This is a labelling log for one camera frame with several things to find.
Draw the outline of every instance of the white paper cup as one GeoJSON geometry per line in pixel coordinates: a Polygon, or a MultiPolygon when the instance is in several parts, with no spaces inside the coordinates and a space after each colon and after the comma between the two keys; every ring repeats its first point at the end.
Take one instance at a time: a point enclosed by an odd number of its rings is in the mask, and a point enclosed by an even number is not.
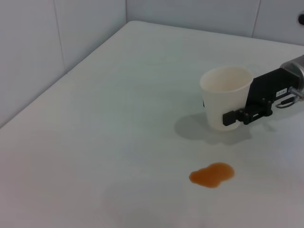
{"type": "Polygon", "coordinates": [[[253,74],[238,66],[208,71],[200,80],[209,125],[220,131],[236,129],[240,122],[225,126],[223,114],[244,108],[253,74]]]}

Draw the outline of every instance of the black bracket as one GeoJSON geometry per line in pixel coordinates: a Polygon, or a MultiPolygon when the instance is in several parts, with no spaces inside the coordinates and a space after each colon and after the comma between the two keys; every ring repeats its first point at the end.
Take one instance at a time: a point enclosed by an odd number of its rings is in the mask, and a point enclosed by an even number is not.
{"type": "Polygon", "coordinates": [[[245,108],[223,114],[223,124],[229,126],[238,120],[247,125],[263,116],[272,115],[271,106],[272,101],[263,98],[260,103],[252,103],[245,108]]]}

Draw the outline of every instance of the table surface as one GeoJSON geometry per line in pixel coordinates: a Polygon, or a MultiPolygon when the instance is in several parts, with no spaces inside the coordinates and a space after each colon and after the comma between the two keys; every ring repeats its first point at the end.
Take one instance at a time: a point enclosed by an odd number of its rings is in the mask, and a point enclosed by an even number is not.
{"type": "Polygon", "coordinates": [[[304,47],[130,22],[0,129],[2,228],[299,228],[304,104],[235,131],[206,124],[199,79],[257,76],[304,47]],[[192,171],[225,162],[208,189],[192,171]]]}

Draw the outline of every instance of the cup rim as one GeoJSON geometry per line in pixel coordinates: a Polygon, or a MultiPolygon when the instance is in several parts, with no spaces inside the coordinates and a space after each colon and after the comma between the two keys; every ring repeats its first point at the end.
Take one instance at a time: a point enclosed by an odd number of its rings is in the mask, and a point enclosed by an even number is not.
{"type": "Polygon", "coordinates": [[[253,82],[253,79],[254,79],[254,75],[253,73],[248,70],[247,68],[244,68],[242,66],[221,66],[221,67],[217,67],[217,68],[214,68],[214,69],[211,69],[209,71],[207,71],[206,73],[203,74],[203,76],[200,78],[200,81],[199,81],[199,85],[200,85],[200,88],[204,91],[207,91],[208,93],[214,93],[214,94],[227,94],[227,93],[234,93],[234,92],[237,92],[239,90],[242,90],[244,88],[246,88],[247,86],[251,85],[251,83],[253,82]],[[202,81],[204,79],[204,76],[208,73],[212,73],[213,71],[216,71],[216,70],[220,70],[220,69],[225,69],[225,68],[239,68],[239,69],[242,69],[242,70],[245,70],[249,73],[249,75],[251,75],[251,79],[248,83],[246,83],[244,86],[240,87],[240,88],[237,88],[237,89],[234,89],[234,90],[229,90],[229,91],[211,91],[211,90],[208,90],[208,89],[204,89],[203,86],[202,86],[202,81]]]}

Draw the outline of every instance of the orange liquid spill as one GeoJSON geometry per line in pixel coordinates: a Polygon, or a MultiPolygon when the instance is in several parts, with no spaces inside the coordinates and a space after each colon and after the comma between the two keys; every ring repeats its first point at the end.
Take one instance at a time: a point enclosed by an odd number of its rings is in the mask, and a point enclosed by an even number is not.
{"type": "Polygon", "coordinates": [[[233,168],[225,163],[214,163],[210,166],[194,171],[189,179],[192,183],[199,184],[207,188],[216,188],[222,181],[227,181],[234,176],[233,168]]]}

